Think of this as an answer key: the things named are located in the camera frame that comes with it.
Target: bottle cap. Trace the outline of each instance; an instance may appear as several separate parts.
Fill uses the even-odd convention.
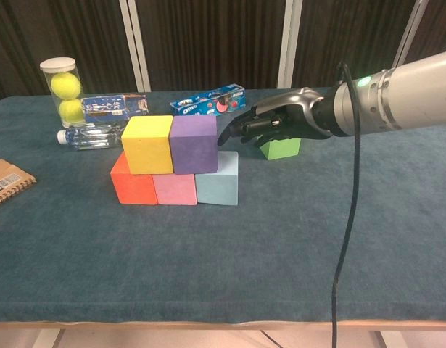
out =
[[[44,60],[39,67],[48,74],[65,73],[76,67],[76,61],[69,57],[57,57]]]
[[[57,140],[61,145],[67,145],[68,142],[66,140],[66,131],[65,130],[59,130],[57,133]]]

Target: green block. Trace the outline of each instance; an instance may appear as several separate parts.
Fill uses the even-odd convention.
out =
[[[301,139],[273,140],[260,147],[261,151],[268,160],[277,160],[297,156],[300,152]]]

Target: green led light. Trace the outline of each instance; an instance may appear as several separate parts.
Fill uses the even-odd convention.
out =
[[[359,80],[357,85],[358,87],[363,87],[366,86],[369,83],[369,81],[371,81],[371,76],[366,76],[365,78]]]

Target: oreo box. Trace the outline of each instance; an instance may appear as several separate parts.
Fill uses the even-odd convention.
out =
[[[90,96],[83,98],[81,103],[86,122],[129,120],[149,113],[145,94]]]
[[[170,103],[176,115],[221,115],[245,107],[245,89],[235,83]]]

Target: black cable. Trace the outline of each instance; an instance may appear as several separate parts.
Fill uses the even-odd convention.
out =
[[[278,348],[283,348],[278,342],[276,342],[274,340],[273,337],[269,336],[266,332],[264,332],[264,330],[260,330],[260,332],[266,336],[267,339],[269,339],[271,342],[273,342],[276,346],[278,346]]]
[[[332,283],[332,296],[331,296],[331,311],[332,311],[332,348],[337,348],[337,286],[339,285],[339,277],[344,265],[345,256],[347,254],[348,244],[350,242],[350,235],[352,233],[353,220],[355,219],[356,205],[358,202],[358,189],[360,187],[360,145],[361,145],[361,124],[360,124],[360,100],[356,91],[356,86],[353,83],[350,69],[348,66],[341,62],[338,66],[338,70],[341,72],[342,80],[348,86],[350,94],[350,100],[352,101],[353,110],[353,124],[355,128],[355,156],[353,162],[353,193],[352,203],[350,205],[350,212],[348,214],[347,227],[345,228],[344,240],[342,242],[342,248],[340,250],[339,261],[337,263],[336,272],[334,274],[334,281]]]

